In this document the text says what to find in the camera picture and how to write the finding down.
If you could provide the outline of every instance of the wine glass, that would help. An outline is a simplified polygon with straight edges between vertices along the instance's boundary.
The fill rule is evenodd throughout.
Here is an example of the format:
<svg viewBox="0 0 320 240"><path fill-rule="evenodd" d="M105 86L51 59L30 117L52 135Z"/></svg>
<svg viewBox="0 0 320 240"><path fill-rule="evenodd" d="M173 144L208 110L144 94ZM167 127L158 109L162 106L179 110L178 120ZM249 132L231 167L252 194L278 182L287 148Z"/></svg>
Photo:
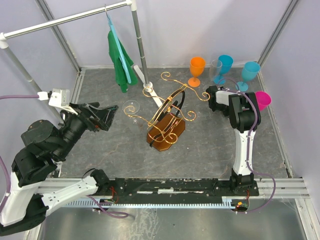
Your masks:
<svg viewBox="0 0 320 240"><path fill-rule="evenodd" d="M234 60L231 56L229 55L221 55L218 58L219 61L222 63L221 70L219 72L219 75L214 78L214 83L215 84L225 84L226 80L223 79L223 75L228 73L232 67L232 64L234 63Z"/></svg>
<svg viewBox="0 0 320 240"><path fill-rule="evenodd" d="M255 61L248 61L242 69L241 76L243 81L237 82L240 89L238 89L237 86L236 88L241 92L247 91L249 86L246 82L254 79L257 76L259 71L260 71L260 65L258 63L256 63Z"/></svg>
<svg viewBox="0 0 320 240"><path fill-rule="evenodd" d="M129 119L125 122L125 124L127 124L130 131L134 134L140 133L142 128L142 123L141 121L139 121L139 118L132 117L136 115L139 109L140 109L140 104L136 100L126 101L122 106L122 110L124 114L128 116L126 117L126 119Z"/></svg>
<svg viewBox="0 0 320 240"><path fill-rule="evenodd" d="M213 60L209 69L210 81L214 82L218 77L222 68L222 62L220 60Z"/></svg>
<svg viewBox="0 0 320 240"><path fill-rule="evenodd" d="M197 78L200 76L205 70L206 61L200 57L193 57L190 61L190 72L193 77L188 80L188 84L191 87L198 87L200 85L200 80Z"/></svg>

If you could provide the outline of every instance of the marbled gray surface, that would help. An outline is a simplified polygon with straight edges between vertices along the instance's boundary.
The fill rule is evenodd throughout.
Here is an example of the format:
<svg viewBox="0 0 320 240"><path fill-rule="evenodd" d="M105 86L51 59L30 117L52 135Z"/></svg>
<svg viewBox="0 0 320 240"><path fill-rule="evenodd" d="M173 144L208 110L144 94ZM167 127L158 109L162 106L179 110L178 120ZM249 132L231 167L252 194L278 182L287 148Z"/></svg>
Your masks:
<svg viewBox="0 0 320 240"><path fill-rule="evenodd" d="M241 79L241 68L232 68L228 75ZM191 77L188 68L151 68L149 79L159 96L166 98L180 85L161 79L162 72L186 83ZM199 77L198 93L209 84L209 69ZM249 82L250 91L260 90L258 79ZM234 88L233 83L225 84ZM140 103L138 114L150 119L157 110L151 98L142 94L139 81L122 93L115 82L114 69L87 69L78 103L100 102L102 107L118 105L113 124L108 132L86 131L62 165L61 177L81 177L90 168L103 169L108 177L118 178L228 178L235 158L235 133L229 119L219 111L212 112L208 102L200 101L195 93L186 90L182 111L195 111L195 121L187 122L186 129L169 150L158 152L146 142L147 124L140 132L132 131L132 119L122 111L127 100ZM261 112L261 124L253 145L253 167L276 178L286 178L286 168L278 147L268 111Z"/></svg>

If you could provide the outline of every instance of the gray floor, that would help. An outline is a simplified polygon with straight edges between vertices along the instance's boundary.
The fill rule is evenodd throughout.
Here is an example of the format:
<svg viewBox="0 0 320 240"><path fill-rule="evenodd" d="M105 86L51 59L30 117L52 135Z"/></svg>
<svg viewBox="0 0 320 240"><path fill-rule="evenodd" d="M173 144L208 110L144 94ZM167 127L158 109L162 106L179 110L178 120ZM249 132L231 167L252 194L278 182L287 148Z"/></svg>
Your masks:
<svg viewBox="0 0 320 240"><path fill-rule="evenodd" d="M263 200L251 200L253 208ZM90 208L60 208L42 224L38 240L306 240L294 199L274 199L262 212L223 209L116 209L114 219Z"/></svg>
<svg viewBox="0 0 320 240"><path fill-rule="evenodd" d="M241 68L232 68L229 76L240 79ZM188 68L152 68L149 79L159 96L166 98L180 85L161 79L167 71L171 77L186 83L191 77ZM209 84L209 69L199 77L198 93ZM258 79L249 82L250 91L260 90ZM186 91L182 111L195 111L193 122L178 142L169 150L158 152L146 142L147 125L134 133L131 122L122 111L127 100L140 103L139 115L150 119L157 110L154 101L142 94L142 83L130 86L121 93L115 82L113 69L87 69L78 103L100 102L101 106L118 105L113 124L108 132L85 132L62 165L61 177L81 177L90 168L103 169L109 177L118 178L228 178L235 158L235 133L229 119L221 112L212 112L207 102L198 100L193 91ZM256 171L286 178L286 168L279 150L268 111L261 112L261 124L255 135L253 166Z"/></svg>

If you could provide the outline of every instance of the black strap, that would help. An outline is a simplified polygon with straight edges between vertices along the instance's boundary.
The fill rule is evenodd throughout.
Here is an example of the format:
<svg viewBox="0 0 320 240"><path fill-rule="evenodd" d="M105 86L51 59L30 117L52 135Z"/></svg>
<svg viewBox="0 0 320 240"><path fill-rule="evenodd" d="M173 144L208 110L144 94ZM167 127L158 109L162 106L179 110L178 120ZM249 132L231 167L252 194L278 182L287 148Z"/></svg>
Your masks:
<svg viewBox="0 0 320 240"><path fill-rule="evenodd" d="M184 102L185 102L185 97L186 97L186 93L185 93L185 91L181 91L181 93L182 93L182 99L181 99L181 102L180 102L180 104L177 106L177 104L178 104L178 101L175 101L172 105L174 105L175 107L177 107L179 110L178 111L176 111L176 113L175 113L175 117L178 117L178 115L179 115L179 113L180 113L180 110L181 110L181 108L182 108L182 106L183 106L183 104L184 104ZM168 112L162 112L162 114L163 114L163 116L162 115L160 115L160 117L159 117L159 121L161 121L163 118L164 118L164 116L165 115L167 115L167 113ZM172 124L170 124L169 126L167 126L165 129L164 129L164 132L165 131L168 131L169 130L169 128L172 126ZM154 137L154 139L156 140L157 138L159 138L159 137L161 137L162 135L161 135L161 133L159 133L158 135L156 135L155 137ZM151 142L150 142L150 144L149 144L149 146L150 147L152 147L152 145L154 144L154 142L155 142L155 140L152 140Z"/></svg>

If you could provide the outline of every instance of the purple cable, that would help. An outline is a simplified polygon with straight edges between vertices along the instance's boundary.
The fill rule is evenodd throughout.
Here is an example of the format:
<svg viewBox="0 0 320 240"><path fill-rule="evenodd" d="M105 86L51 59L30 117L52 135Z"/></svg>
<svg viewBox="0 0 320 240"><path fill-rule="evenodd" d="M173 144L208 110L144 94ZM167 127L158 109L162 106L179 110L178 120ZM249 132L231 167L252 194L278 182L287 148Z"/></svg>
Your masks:
<svg viewBox="0 0 320 240"><path fill-rule="evenodd" d="M0 96L0 100L2 99L38 99L39 96L38 95L4 95L4 96ZM0 165L1 168L3 170L4 176L5 176L5 182L6 182L6 191L5 191L5 196L2 199L2 202L0 204L0 214L2 212L2 210L5 207L5 204L8 200L8 197L10 195L10 191L11 191L11 180L10 180L10 176L8 173L8 169L6 168L6 165L3 161L3 159L0 156Z"/></svg>
<svg viewBox="0 0 320 240"><path fill-rule="evenodd" d="M87 195L88 198L90 198L92 201L95 202L95 204L97 204L97 206L101 209L101 211L107 215L109 215L110 217L112 218L115 218L115 219L125 219L127 217L129 217L129 214L126 213L126 212L122 212L122 211L106 211L101 205L100 203L95 200L92 196L90 195Z"/></svg>
<svg viewBox="0 0 320 240"><path fill-rule="evenodd" d="M235 85L237 86L237 88L240 89L239 86L238 86L238 84L237 84L237 82L236 82L234 79L232 79L232 78L224 78L224 79L230 80L230 81L234 82ZM250 135L251 135L251 132L253 131L253 129L255 128L255 126L256 126L257 123L258 123L258 113L257 113L256 107L254 106L254 103L250 100L250 98L249 98L244 92L241 92L241 91L232 91L232 90L228 90L228 89L223 89L223 91L231 92L231 93L235 93L235 94L240 93L240 94L242 94L242 95L245 97L245 99L246 99L246 100L249 102L249 104L251 105L251 107L252 107L252 109L253 109L253 112L254 112L254 122L253 122L253 124L252 124L252 126L251 126L251 128L250 128L250 130L249 130L249 132L248 132L248 137L247 137L247 149L246 149L246 159L247 159L247 161L246 161L246 165L247 165L248 169L249 169L253 174L269 177L269 178L271 178L272 181L273 181L273 190L272 190L271 196L270 196L270 198L268 199L268 201L266 201L265 204L263 204L262 206L259 206L259 207L255 208L255 209L249 210L249 211L245 211L245 212L241 212L241 211L240 211L240 212L238 212L238 213L240 213L240 214L253 213L253 212L256 212L256 211L264 208L265 206L267 206L267 205L271 202L271 200L272 200L272 198L274 197L275 192L276 192L276 180L275 180L274 176L272 176L271 174L261 173L261 172L258 172L258 171L253 170L253 169L250 167L250 164L249 164L249 157L250 157Z"/></svg>

